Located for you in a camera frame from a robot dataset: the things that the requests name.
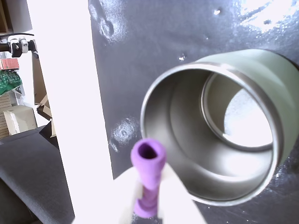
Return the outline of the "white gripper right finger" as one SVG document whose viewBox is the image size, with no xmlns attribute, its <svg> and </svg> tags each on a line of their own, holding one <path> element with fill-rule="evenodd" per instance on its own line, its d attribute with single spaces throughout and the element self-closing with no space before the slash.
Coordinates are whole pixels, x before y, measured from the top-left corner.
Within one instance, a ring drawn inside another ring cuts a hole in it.
<svg viewBox="0 0 299 224">
<path fill-rule="evenodd" d="M 163 224 L 206 223 L 184 184 L 168 163 L 162 170 L 157 216 Z"/>
</svg>

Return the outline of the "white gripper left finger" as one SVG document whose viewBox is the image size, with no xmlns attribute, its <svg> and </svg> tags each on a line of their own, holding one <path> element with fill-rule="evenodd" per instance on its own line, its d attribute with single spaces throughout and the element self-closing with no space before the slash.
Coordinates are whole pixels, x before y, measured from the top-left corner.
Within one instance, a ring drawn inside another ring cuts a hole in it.
<svg viewBox="0 0 299 224">
<path fill-rule="evenodd" d="M 142 184 L 135 167 L 114 180 L 113 208 L 115 224 L 130 224 L 137 199 L 142 195 Z"/>
</svg>

